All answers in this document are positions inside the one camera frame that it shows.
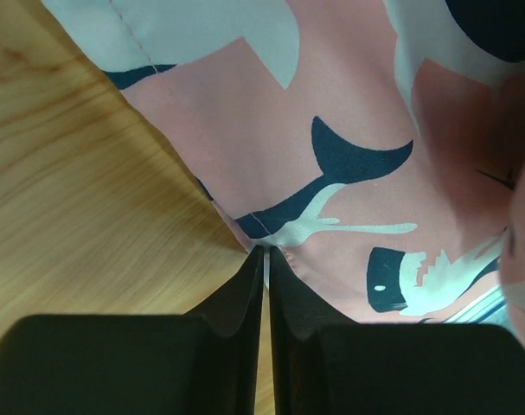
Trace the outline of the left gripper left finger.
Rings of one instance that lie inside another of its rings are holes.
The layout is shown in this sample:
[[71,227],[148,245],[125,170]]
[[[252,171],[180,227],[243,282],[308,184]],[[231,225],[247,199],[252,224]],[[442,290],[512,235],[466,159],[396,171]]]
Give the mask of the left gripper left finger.
[[0,341],[0,414],[251,414],[263,251],[182,315],[32,315]]

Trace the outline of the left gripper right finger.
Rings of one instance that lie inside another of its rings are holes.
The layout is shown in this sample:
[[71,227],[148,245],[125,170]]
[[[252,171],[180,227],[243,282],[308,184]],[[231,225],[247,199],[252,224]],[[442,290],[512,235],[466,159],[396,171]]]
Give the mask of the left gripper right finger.
[[525,351],[489,324],[360,324],[269,252],[278,414],[525,414]]

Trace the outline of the pink patterned garment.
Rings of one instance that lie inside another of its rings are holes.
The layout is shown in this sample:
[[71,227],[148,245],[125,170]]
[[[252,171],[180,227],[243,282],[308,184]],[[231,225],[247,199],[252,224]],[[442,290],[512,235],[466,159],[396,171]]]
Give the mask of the pink patterned garment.
[[501,286],[525,347],[525,1],[47,1],[245,247],[358,322]]

